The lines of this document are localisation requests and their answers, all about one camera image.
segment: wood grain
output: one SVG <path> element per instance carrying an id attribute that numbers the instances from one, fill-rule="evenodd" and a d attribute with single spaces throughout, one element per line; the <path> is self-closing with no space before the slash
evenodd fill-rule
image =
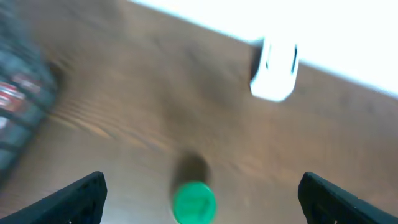
<path id="1" fill-rule="evenodd" d="M 103 223 L 173 223 L 169 185 L 187 151 L 210 165 L 215 223 L 304 223 L 305 171 L 398 215 L 395 99 L 300 65 L 292 96 L 271 103 L 251 96 L 255 48 L 237 40 L 126 1 L 18 3 L 65 77 L 2 216 L 100 170 Z"/>

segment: blurry object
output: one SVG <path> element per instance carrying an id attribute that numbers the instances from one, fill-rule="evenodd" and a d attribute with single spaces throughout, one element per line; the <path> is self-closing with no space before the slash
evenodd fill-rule
<path id="1" fill-rule="evenodd" d="M 311 172 L 300 182 L 298 200 L 308 224 L 398 223 L 398 218 Z"/>
<path id="2" fill-rule="evenodd" d="M 259 67 L 250 83 L 252 95 L 276 102 L 285 100 L 293 92 L 298 66 L 297 44 L 265 38 Z"/>
<path id="3" fill-rule="evenodd" d="M 0 108 L 14 113 L 22 107 L 24 100 L 25 95 L 15 86 L 0 82 Z"/>
<path id="4" fill-rule="evenodd" d="M 104 174 L 97 171 L 0 219 L 0 224 L 100 224 L 107 193 Z"/>
<path id="5" fill-rule="evenodd" d="M 210 187 L 210 168 L 199 154 L 188 152 L 177 163 L 171 186 L 172 211 L 179 224 L 209 224 L 217 212 Z"/>
<path id="6" fill-rule="evenodd" d="M 0 179 L 53 105 L 57 90 L 14 3 L 0 0 Z"/>

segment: white wall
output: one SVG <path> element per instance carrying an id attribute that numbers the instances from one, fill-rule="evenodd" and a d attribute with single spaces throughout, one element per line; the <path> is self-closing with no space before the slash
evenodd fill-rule
<path id="1" fill-rule="evenodd" d="M 398 1 L 134 0 L 253 43 L 285 35 L 300 62 L 398 96 Z"/>

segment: black object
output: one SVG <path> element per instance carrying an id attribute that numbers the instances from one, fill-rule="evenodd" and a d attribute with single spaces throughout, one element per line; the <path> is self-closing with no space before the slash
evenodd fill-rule
<path id="1" fill-rule="evenodd" d="M 298 187 L 298 200 L 308 224 L 398 223 L 398 218 L 312 172 L 304 174 Z"/>
<path id="2" fill-rule="evenodd" d="M 17 17 L 0 0 L 0 180 L 53 106 L 57 82 Z"/>
<path id="3" fill-rule="evenodd" d="M 0 224 L 99 224 L 107 194 L 102 172 L 94 172 L 0 220 Z"/>

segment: green bottle cap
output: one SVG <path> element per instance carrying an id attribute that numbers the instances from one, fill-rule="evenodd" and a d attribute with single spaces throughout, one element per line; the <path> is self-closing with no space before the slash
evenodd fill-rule
<path id="1" fill-rule="evenodd" d="M 209 224 L 216 209 L 216 197 L 203 182 L 187 183 L 174 195 L 173 213 L 180 224 Z"/>

